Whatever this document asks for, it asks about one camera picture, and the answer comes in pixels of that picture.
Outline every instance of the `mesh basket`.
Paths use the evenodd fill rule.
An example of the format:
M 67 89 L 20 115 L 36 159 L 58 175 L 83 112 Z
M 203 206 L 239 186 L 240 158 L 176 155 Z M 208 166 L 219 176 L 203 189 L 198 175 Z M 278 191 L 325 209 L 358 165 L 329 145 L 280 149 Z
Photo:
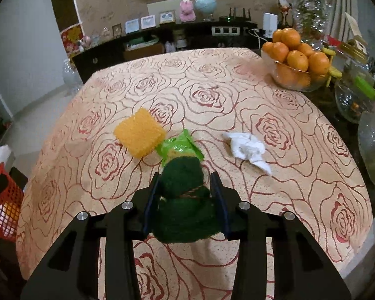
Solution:
M 5 174 L 8 179 L 7 187 L 0 193 L 0 238 L 15 242 L 24 193 L 4 170 L 3 162 L 0 174 Z

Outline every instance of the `green knitted toy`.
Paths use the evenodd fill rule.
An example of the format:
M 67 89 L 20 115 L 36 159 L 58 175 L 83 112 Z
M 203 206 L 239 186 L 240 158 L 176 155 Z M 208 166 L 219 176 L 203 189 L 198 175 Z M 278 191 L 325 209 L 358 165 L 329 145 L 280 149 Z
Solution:
M 196 157 L 172 159 L 161 174 L 153 234 L 161 242 L 194 242 L 220 231 L 210 191 Z

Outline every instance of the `white wall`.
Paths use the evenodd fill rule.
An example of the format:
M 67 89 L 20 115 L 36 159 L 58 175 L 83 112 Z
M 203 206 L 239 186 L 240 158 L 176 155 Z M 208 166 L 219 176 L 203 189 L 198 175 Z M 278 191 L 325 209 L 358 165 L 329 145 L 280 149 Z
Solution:
M 61 86 L 67 58 L 51 0 L 0 4 L 0 93 L 12 114 Z

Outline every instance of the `picture frame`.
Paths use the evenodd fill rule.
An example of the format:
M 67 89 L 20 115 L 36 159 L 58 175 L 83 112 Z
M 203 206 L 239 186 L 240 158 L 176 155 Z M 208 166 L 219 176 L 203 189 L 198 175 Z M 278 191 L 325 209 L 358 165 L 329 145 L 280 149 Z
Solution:
M 139 18 L 125 22 L 125 34 L 139 31 Z
M 156 16 L 154 14 L 147 17 L 142 17 L 140 20 L 142 30 L 156 26 Z
M 122 23 L 113 26 L 113 37 L 122 36 Z
M 160 25 L 175 22 L 175 10 L 160 13 Z

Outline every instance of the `tablecloth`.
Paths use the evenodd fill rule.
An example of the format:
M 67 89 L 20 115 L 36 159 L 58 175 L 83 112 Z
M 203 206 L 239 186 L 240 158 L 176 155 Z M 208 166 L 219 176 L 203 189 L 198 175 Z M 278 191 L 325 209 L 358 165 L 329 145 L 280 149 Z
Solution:
M 205 156 L 207 185 L 209 174 L 218 171 L 225 186 L 260 210 L 296 213 L 337 269 L 361 247 L 372 222 L 369 196 L 334 127 L 301 93 L 278 88 L 254 52 L 201 49 L 96 72 L 68 105 L 43 145 L 23 199 L 16 248 L 25 279 L 78 212 L 109 212 L 161 172 L 156 152 L 135 159 L 113 135 L 141 107 L 168 138 L 190 131 Z M 222 139 L 225 131 L 251 132 L 262 140 L 272 177 L 234 159 Z M 238 246 L 221 233 L 188 244 L 162 244 L 152 235 L 136 241 L 142 298 L 228 299 Z M 273 299 L 270 240 L 267 251 L 267 297 Z

